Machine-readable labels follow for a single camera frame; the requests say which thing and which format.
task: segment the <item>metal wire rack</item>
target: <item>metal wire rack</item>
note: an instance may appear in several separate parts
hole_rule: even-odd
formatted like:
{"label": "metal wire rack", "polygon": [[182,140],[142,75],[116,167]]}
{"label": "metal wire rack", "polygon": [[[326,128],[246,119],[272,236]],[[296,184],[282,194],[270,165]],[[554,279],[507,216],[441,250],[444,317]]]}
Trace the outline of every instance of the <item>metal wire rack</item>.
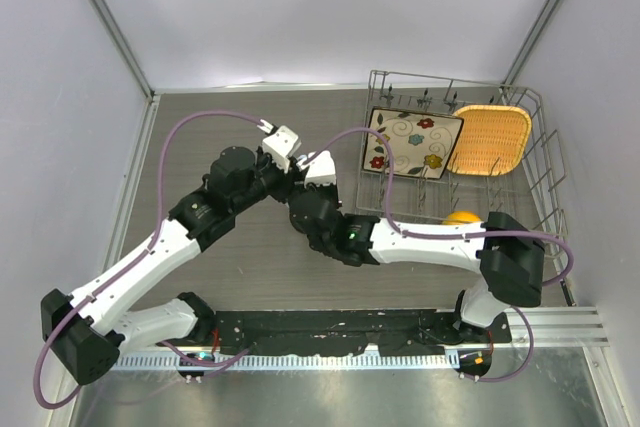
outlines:
{"label": "metal wire rack", "polygon": [[[449,170],[437,180],[396,177],[392,208],[403,222],[440,224],[456,210],[467,210],[486,218],[490,211],[506,212],[529,230],[560,237],[568,235],[558,186],[566,178],[564,156],[557,130],[547,131],[542,98],[527,88],[452,78],[373,70],[364,112],[368,124],[374,108],[452,114],[466,105],[509,105],[525,109],[532,120],[521,164],[503,175],[461,175]],[[364,157],[363,135],[361,157]],[[356,209],[362,214],[380,215],[387,173],[363,169],[360,161]],[[558,259],[551,247],[548,257]]]}

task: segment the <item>orange basket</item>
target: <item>orange basket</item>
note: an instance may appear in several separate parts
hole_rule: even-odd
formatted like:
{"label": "orange basket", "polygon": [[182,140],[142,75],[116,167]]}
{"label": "orange basket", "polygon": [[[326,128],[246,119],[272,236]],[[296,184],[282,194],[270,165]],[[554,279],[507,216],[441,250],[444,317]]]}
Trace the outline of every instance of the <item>orange basket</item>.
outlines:
{"label": "orange basket", "polygon": [[503,175],[515,169],[531,134],[531,117],[520,107],[469,105],[448,169],[456,174]]}

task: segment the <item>square plate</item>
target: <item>square plate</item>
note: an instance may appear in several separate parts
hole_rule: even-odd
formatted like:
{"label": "square plate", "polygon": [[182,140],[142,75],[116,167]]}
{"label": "square plate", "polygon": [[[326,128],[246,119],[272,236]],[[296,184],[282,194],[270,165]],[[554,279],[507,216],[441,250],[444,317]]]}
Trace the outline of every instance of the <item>square plate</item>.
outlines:
{"label": "square plate", "polygon": [[[374,108],[369,127],[385,136],[393,151],[394,174],[403,177],[442,177],[464,120],[440,114]],[[382,172],[387,153],[382,142],[367,135],[362,168]]]}

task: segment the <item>flower pattern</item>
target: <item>flower pattern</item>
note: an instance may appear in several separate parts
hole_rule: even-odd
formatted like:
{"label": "flower pattern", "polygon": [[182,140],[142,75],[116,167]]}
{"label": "flower pattern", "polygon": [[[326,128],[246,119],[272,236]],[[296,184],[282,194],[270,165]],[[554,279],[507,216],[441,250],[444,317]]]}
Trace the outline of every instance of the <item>flower pattern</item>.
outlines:
{"label": "flower pattern", "polygon": [[433,119],[430,119],[429,117],[425,117],[424,119],[420,119],[417,124],[422,127],[423,129],[430,129],[431,127],[434,126],[433,123]]}
{"label": "flower pattern", "polygon": [[371,164],[372,169],[381,169],[382,167],[384,167],[384,157],[374,157],[369,161],[369,163]]}
{"label": "flower pattern", "polygon": [[424,165],[428,165],[431,169],[439,169],[442,167],[442,157],[436,154],[427,155],[424,158]]}
{"label": "flower pattern", "polygon": [[424,135],[413,134],[409,136],[409,143],[411,145],[420,145],[424,140]]}
{"label": "flower pattern", "polygon": [[[382,136],[387,140],[387,142],[389,142],[391,140],[391,137],[389,137],[387,134],[382,134]],[[380,140],[379,137],[376,137],[376,142],[378,142],[380,145],[382,145],[382,140]]]}

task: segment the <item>floor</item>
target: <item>floor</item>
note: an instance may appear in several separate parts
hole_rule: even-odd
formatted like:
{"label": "floor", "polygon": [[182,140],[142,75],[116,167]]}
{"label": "floor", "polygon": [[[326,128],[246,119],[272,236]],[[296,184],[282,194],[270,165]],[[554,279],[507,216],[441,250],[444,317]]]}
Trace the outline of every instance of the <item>floor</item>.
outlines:
{"label": "floor", "polygon": [[[497,350],[490,375],[513,371],[525,352]],[[450,369],[232,372],[202,384],[176,381],[175,371],[112,372],[83,389],[71,425],[606,426],[579,348],[538,349],[527,370],[499,384],[476,385]]]}
{"label": "floor", "polygon": [[[124,251],[151,232],[160,146],[181,118],[209,109],[246,112],[292,128],[302,139],[302,153],[347,127],[362,125],[365,101],[364,90],[162,96]],[[200,185],[223,148],[254,149],[260,140],[257,129],[237,119],[201,119],[185,126],[170,148],[164,210]],[[332,149],[345,212],[355,208],[359,152],[357,136]],[[166,277],[136,307],[156,306],[193,291],[220,310],[452,308],[460,290],[474,282],[471,273],[437,265],[346,267],[310,250],[306,238],[289,224],[287,208],[267,199],[243,213],[235,230]],[[557,285],[545,289],[543,304],[566,305]]]}

